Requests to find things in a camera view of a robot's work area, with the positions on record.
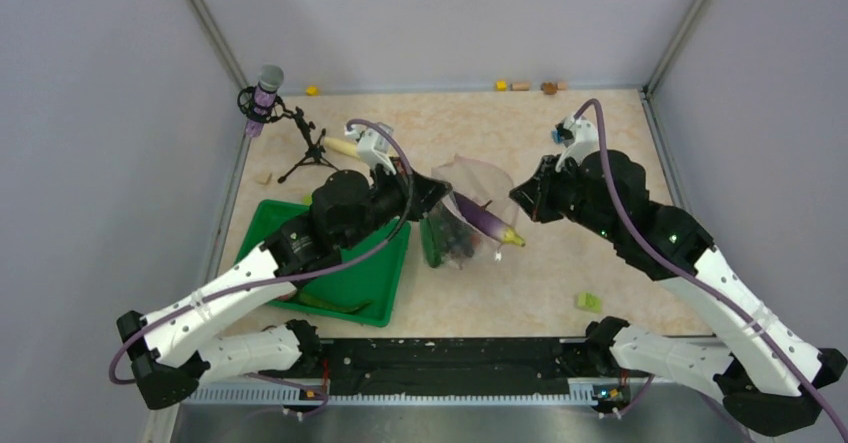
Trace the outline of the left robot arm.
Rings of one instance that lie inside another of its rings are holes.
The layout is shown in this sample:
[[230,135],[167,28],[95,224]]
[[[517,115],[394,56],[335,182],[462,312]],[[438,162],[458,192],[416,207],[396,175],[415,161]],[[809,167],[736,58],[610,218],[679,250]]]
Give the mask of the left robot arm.
[[127,384],[138,389],[147,408],[161,410],[204,385],[237,376],[314,373],[322,345],[304,320],[251,334],[221,333],[254,309],[358,264],[344,261],[343,251],[389,223],[401,228],[420,220],[451,191],[450,183],[414,170],[335,172],[313,191],[305,212],[285,221],[231,269],[161,310],[118,318],[118,354],[128,358],[132,372]]

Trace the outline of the clear zip top bag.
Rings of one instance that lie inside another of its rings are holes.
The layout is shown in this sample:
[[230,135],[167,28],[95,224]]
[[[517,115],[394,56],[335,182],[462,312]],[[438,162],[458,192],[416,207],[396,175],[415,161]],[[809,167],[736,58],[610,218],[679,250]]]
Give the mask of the clear zip top bag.
[[455,155],[434,167],[431,175],[449,183],[452,191],[419,225],[430,267],[462,269],[488,260],[499,262],[505,247],[526,246],[516,229],[518,206],[508,197],[514,182],[504,169]]

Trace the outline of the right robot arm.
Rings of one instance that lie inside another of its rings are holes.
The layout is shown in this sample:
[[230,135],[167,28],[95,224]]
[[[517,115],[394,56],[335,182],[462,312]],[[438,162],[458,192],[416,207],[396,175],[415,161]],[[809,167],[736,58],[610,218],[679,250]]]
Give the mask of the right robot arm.
[[846,357],[805,342],[782,323],[696,219],[650,198],[644,168],[626,154],[544,156],[510,197],[533,222],[566,219],[609,242],[627,265],[692,307],[716,337],[713,345],[697,345],[605,317],[586,330],[586,360],[594,372],[672,380],[770,437],[834,414],[822,389],[841,378]]

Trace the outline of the green bok choy vegetable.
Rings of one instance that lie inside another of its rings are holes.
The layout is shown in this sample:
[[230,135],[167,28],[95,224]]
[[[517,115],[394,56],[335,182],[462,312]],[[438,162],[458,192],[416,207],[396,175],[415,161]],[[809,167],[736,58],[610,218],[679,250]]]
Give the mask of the green bok choy vegetable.
[[425,262],[430,268],[454,265],[456,258],[451,250],[453,223],[444,217],[428,217],[420,225],[420,239]]

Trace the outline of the purple eggplant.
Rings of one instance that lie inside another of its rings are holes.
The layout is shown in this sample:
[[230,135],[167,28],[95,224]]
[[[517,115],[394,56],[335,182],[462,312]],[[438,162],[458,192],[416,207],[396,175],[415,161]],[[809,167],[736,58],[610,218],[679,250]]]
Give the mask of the purple eggplant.
[[453,198],[459,213],[479,232],[500,245],[524,247],[525,239],[513,226],[491,213],[486,205],[479,205],[460,192],[454,191]]

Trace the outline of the black grape bunch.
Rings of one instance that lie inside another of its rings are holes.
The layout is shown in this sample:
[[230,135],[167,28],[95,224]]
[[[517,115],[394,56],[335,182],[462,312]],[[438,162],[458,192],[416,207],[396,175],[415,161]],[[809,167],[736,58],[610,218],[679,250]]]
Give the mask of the black grape bunch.
[[451,221],[440,223],[438,230],[438,247],[445,257],[460,261],[475,256],[479,238],[467,225]]

